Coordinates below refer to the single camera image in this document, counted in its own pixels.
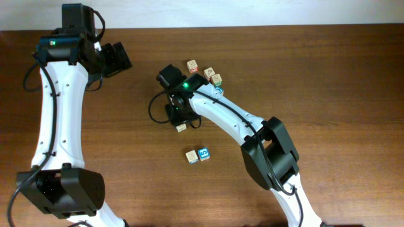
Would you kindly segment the blue I wooden block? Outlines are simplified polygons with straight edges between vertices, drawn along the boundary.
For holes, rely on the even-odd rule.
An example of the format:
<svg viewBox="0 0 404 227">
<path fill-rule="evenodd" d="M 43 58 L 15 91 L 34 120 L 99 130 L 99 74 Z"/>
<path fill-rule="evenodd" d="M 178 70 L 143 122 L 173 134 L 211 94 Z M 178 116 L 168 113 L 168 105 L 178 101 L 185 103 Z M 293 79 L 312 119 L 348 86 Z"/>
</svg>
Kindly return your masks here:
<svg viewBox="0 0 404 227">
<path fill-rule="evenodd" d="M 175 128 L 176 128 L 177 132 L 182 132 L 182 131 L 187 129 L 187 125 L 186 124 L 180 124 L 180 125 L 177 125 Z"/>
</svg>

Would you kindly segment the blue H wooden block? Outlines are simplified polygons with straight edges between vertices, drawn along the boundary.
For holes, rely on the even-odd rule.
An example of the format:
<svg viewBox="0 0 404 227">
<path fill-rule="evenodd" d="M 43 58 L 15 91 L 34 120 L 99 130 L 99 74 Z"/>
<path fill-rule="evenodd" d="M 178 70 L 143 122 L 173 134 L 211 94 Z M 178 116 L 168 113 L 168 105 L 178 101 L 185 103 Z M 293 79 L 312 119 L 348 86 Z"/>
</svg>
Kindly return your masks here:
<svg viewBox="0 0 404 227">
<path fill-rule="evenodd" d="M 195 150 L 187 152 L 186 158 L 187 158 L 189 164 L 193 164 L 199 160 L 198 155 L 196 154 Z"/>
</svg>

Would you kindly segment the blue 5 wooden block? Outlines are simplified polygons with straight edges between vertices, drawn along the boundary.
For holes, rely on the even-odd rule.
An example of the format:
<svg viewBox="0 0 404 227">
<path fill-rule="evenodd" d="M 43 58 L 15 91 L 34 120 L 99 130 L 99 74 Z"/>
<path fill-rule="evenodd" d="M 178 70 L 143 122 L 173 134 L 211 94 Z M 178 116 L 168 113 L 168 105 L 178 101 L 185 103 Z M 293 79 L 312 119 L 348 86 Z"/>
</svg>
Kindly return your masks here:
<svg viewBox="0 0 404 227">
<path fill-rule="evenodd" d="M 201 161 L 210 159 L 210 152 L 208 148 L 201 148 L 198 150 L 198 156 Z"/>
</svg>

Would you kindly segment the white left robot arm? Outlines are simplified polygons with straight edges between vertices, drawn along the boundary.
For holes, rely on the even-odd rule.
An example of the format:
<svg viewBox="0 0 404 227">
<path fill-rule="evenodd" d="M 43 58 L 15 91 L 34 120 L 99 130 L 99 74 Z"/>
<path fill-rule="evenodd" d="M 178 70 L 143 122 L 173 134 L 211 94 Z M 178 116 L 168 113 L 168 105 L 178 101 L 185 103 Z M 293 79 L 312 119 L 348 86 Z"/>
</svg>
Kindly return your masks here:
<svg viewBox="0 0 404 227">
<path fill-rule="evenodd" d="M 73 226 L 125 226 L 105 201 L 101 174 L 87 170 L 81 149 L 85 90 L 130 68 L 121 43 L 101 45 L 94 28 L 59 28 L 40 39 L 33 54 L 42 80 L 39 141 L 16 192 L 39 211 Z"/>
</svg>

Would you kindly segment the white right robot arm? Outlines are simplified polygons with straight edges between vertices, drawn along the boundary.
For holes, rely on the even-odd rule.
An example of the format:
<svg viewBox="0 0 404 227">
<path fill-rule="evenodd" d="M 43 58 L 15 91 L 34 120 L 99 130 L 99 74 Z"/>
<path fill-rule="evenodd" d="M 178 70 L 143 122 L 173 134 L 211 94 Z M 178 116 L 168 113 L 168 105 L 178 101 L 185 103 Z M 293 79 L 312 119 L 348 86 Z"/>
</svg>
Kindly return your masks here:
<svg viewBox="0 0 404 227">
<path fill-rule="evenodd" d="M 209 119 L 239 144 L 249 176 L 274 194 L 289 226 L 324 226 L 304 192 L 299 154 L 281 120 L 243 110 L 199 74 L 159 74 L 157 81 L 178 111 Z"/>
</svg>

